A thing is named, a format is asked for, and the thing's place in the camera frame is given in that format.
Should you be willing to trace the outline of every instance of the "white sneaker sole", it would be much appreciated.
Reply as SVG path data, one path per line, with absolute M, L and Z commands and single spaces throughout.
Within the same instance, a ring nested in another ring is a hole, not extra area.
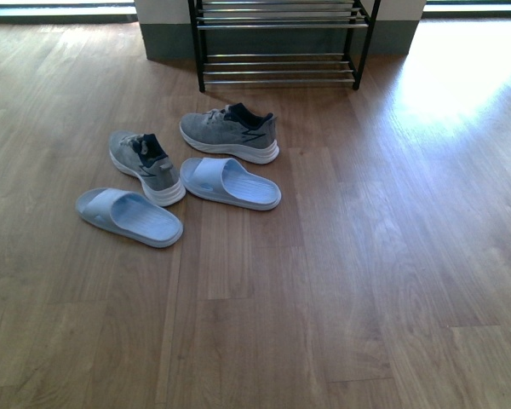
M 273 141 L 273 143 L 265 149 L 257 149 L 256 147 L 247 147 L 245 145 L 239 144 L 224 143 L 220 145 L 209 145 L 207 143 L 195 141 L 194 139 L 187 136 L 184 130 L 181 128 L 181 124 L 180 132 L 181 136 L 184 138 L 184 141 L 186 141 L 189 145 L 198 151 L 206 153 L 226 153 L 247 160 L 252 164 L 268 164 L 269 162 L 274 161 L 280 152 L 278 143 L 276 141 Z
M 142 178 L 132 169 L 129 169 L 124 164 L 118 162 L 118 160 L 113 157 L 111 152 L 110 158 L 112 159 L 112 162 L 115 165 L 115 167 L 118 168 L 125 175 L 134 176 L 138 178 L 138 180 L 142 184 L 142 190 L 144 191 L 146 197 L 157 206 L 161 207 L 170 206 L 176 203 L 177 201 L 181 200 L 186 195 L 186 189 L 184 188 L 184 185 L 181 183 L 180 180 L 178 180 L 178 182 L 175 185 L 168 187 L 164 190 L 153 190 L 147 185 L 146 181 L 144 181 L 144 178 Z

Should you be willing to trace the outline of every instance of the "slipper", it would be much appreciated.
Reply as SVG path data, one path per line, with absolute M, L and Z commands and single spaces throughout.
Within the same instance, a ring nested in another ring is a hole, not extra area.
M 180 168 L 180 179 L 200 198 L 246 209 L 271 210 L 282 198 L 274 182 L 249 173 L 233 158 L 190 158 Z
M 134 192 L 105 187 L 89 190 L 78 198 L 76 210 L 98 228 L 151 247 L 172 245 L 183 232 L 176 216 Z

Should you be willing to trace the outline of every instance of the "shoe rack shelf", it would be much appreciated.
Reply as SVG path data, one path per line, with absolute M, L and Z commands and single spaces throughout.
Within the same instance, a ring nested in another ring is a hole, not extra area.
M 199 90 L 287 83 L 352 83 L 358 89 L 380 2 L 368 13 L 360 0 L 188 0 Z M 215 31 L 283 29 L 337 29 L 344 44 L 317 54 L 208 53 L 207 36 Z M 354 30 L 364 31 L 357 62 L 351 57 Z

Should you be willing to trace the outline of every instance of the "shoe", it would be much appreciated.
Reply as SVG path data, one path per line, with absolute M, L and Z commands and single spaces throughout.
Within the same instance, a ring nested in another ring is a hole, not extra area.
M 276 183 L 249 173 L 233 158 L 189 158 L 180 179 L 195 196 L 246 209 L 271 210 L 282 198 Z
M 155 205 L 172 205 L 186 195 L 178 170 L 154 134 L 118 130 L 110 135 L 109 148 L 116 168 L 137 177 L 144 194 Z
M 178 217 L 135 192 L 107 187 L 89 190 L 78 198 L 76 210 L 93 226 L 151 247 L 173 245 L 183 232 Z
M 180 121 L 184 140 L 207 153 L 227 153 L 254 164 L 268 164 L 278 156 L 276 117 L 258 117 L 243 104 L 207 113 L 188 113 Z

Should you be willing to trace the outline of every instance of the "sneaker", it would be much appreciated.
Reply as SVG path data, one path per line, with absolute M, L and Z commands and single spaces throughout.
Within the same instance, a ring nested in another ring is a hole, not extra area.
M 137 177 L 147 198 L 157 206 L 168 206 L 186 195 L 178 170 L 154 134 L 118 130 L 110 135 L 110 158 L 123 173 Z
M 188 113 L 180 121 L 184 140 L 199 151 L 227 153 L 254 164 L 268 164 L 278 156 L 276 117 L 258 117 L 243 104 L 207 113 Z

